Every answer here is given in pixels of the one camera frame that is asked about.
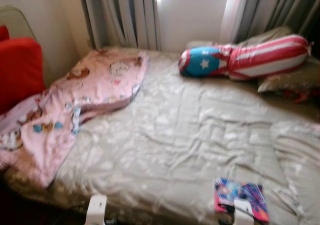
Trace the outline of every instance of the bed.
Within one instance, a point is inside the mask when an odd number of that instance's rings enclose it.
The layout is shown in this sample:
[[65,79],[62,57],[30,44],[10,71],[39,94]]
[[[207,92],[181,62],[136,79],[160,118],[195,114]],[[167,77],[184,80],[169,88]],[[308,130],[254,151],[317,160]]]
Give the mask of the bed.
[[318,224],[316,106],[257,95],[251,82],[185,78],[179,54],[147,53],[133,102],[80,127],[47,189],[13,168],[4,174],[9,187],[83,212],[91,195],[105,194],[107,216],[129,224],[218,224],[213,181],[228,177],[263,185],[270,224]]

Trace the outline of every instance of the white star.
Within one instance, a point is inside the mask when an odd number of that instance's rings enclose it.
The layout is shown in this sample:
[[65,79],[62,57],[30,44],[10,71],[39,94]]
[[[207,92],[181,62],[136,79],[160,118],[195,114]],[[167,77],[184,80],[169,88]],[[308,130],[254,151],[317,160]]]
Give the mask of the white star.
[[209,67],[209,61],[203,59],[202,62],[200,63],[200,66],[202,67],[202,69],[208,68]]

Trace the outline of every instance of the book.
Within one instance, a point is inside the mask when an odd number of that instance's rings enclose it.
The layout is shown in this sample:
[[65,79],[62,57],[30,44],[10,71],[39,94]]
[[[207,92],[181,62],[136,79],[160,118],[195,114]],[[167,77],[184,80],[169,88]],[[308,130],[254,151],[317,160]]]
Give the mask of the book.
[[[249,208],[235,207],[236,200],[246,202]],[[250,214],[261,223],[269,222],[267,204],[261,184],[217,178],[214,182],[214,208],[217,213],[228,214],[228,216],[235,209],[244,210],[245,213]]]

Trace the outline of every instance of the headboard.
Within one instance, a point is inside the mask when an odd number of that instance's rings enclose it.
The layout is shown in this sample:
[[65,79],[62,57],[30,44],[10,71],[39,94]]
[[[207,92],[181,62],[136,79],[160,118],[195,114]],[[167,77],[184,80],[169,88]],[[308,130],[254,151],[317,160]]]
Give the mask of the headboard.
[[[33,38],[36,40],[25,16],[15,7],[0,7],[0,26],[2,25],[5,25],[8,28],[10,38]],[[53,82],[52,77],[50,76],[52,70],[43,53],[42,69],[44,84],[46,87],[49,87]]]

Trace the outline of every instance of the colorful magazine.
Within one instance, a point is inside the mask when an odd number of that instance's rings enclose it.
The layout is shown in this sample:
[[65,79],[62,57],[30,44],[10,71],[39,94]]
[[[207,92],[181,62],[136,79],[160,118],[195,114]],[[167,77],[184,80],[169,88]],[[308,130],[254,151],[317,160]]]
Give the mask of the colorful magazine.
[[247,201],[250,214],[261,222],[269,222],[263,187],[256,183],[237,182],[227,178],[217,178],[214,182],[214,207],[216,212],[227,213],[227,207],[234,207],[234,200]]

